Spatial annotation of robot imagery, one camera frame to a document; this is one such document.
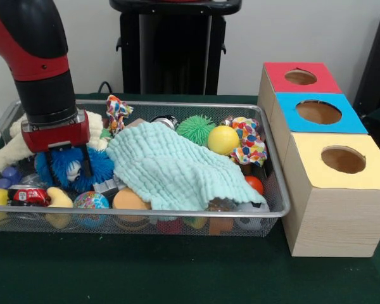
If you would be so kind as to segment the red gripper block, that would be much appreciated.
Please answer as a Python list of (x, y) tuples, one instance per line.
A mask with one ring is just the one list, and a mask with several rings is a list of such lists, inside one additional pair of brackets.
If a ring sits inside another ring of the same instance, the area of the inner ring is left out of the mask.
[(53, 184), (61, 186), (59, 179), (60, 146), (80, 146), (83, 156), (83, 169), (86, 177), (92, 177), (92, 167), (87, 143), (90, 140), (89, 119), (85, 110), (78, 110), (77, 115), (56, 125), (38, 126), (22, 121), (22, 137), (33, 153), (45, 152), (47, 167)]

